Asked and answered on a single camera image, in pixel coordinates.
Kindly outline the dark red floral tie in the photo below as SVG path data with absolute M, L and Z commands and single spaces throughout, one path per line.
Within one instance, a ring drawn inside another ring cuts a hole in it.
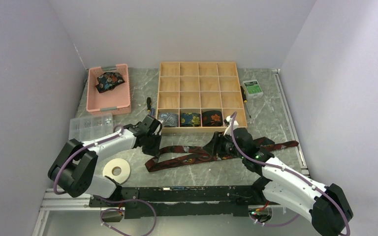
M 295 140 L 284 143 L 275 143 L 267 137 L 256 138 L 254 139 L 254 143 L 270 152 L 299 146 L 299 142 Z M 159 161 L 161 155 L 168 153 L 183 153 L 184 155 L 165 161 Z M 152 173 L 181 166 L 229 160 L 233 158 L 234 156 L 231 155 L 211 156 L 199 146 L 174 145 L 161 148 L 157 156 L 149 159 L 145 163 L 145 167 L 148 172 Z

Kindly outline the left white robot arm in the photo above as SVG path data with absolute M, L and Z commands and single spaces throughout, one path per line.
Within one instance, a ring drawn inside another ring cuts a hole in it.
M 73 198 L 86 193 L 101 198 L 111 207 L 118 205 L 123 198 L 121 183 L 108 175 L 97 174 L 98 163 L 134 148 L 156 156 L 162 128 L 162 121 L 147 115 L 137 124 L 118 124 L 111 134 L 95 140 L 67 141 L 48 171 L 54 193 Z

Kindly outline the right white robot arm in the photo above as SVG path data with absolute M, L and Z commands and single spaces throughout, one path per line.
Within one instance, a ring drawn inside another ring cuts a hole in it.
M 290 168 L 266 147 L 253 140 L 245 128 L 230 134 L 215 132 L 203 149 L 212 156 L 241 158 L 244 166 L 259 175 L 252 185 L 252 199 L 280 204 L 311 222 L 322 236 L 348 236 L 353 212 L 343 189 L 326 185 Z

